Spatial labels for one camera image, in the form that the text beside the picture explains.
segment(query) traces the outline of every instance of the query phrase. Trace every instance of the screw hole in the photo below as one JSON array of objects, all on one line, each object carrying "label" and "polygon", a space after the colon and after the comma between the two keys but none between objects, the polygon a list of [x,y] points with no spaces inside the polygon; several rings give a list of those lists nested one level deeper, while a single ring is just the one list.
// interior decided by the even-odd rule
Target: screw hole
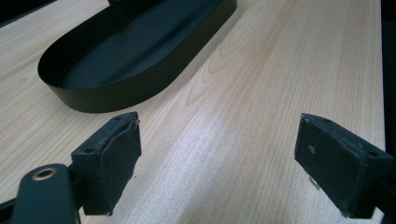
[{"label": "screw hole", "polygon": [[48,178],[53,177],[56,174],[56,169],[54,168],[48,168],[48,169],[44,169],[44,170],[40,170],[37,173],[35,173],[33,175],[33,180],[35,181],[41,181],[41,180],[45,180]]},{"label": "screw hole", "polygon": [[85,153],[93,153],[95,151],[95,148],[89,147],[89,148],[85,148],[84,152]]}]

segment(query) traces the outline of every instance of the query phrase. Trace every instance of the dark background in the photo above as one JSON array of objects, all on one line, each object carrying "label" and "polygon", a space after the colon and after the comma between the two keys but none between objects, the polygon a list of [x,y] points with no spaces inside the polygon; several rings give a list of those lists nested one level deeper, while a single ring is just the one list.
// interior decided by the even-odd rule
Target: dark background
[{"label": "dark background", "polygon": [[0,27],[55,0],[0,0]]},{"label": "dark background", "polygon": [[396,4],[381,0],[382,59],[384,71],[385,132],[387,152],[396,156]]}]

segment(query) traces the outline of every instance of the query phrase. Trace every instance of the clamp jaw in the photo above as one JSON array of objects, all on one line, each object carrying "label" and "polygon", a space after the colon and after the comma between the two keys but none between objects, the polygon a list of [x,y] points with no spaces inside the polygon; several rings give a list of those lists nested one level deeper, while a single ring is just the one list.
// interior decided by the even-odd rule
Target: clamp jaw
[{"label": "clamp jaw", "polygon": [[345,217],[371,218],[378,207],[396,223],[396,163],[388,153],[331,120],[302,114],[294,156]]},{"label": "clamp jaw", "polygon": [[0,204],[0,223],[80,223],[86,215],[112,215],[141,155],[136,112],[111,119],[72,152],[73,163],[29,172],[16,199]]}]

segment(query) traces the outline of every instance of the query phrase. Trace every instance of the circular hole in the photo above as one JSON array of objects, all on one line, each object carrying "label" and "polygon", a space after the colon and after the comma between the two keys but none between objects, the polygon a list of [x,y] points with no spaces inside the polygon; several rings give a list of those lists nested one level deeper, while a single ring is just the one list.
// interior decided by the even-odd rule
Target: circular hole
[{"label": "circular hole", "polygon": [[54,176],[55,174],[56,174],[56,169],[54,168],[40,170],[33,175],[33,180],[35,181],[45,180]]},{"label": "circular hole", "polygon": [[89,148],[85,148],[85,149],[84,149],[84,152],[85,152],[85,153],[93,153],[94,151],[95,151],[95,149],[92,148],[92,147],[89,147]]},{"label": "circular hole", "polygon": [[372,151],[367,151],[367,153],[372,156],[372,157],[377,157],[378,154],[376,152],[372,152]]}]

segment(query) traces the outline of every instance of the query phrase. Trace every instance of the light wood surface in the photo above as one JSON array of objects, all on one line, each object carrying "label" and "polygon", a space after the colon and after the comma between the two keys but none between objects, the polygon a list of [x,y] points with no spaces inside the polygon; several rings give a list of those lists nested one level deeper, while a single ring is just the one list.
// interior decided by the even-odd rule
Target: light wood surface
[{"label": "light wood surface", "polygon": [[106,0],[58,0],[0,28],[0,201],[30,170],[70,164],[107,120],[137,111],[134,178],[112,217],[84,223],[378,223],[379,211],[342,217],[293,150],[303,112],[384,148],[379,4],[241,0],[167,89],[106,114],[70,109],[36,71],[44,50]]}]

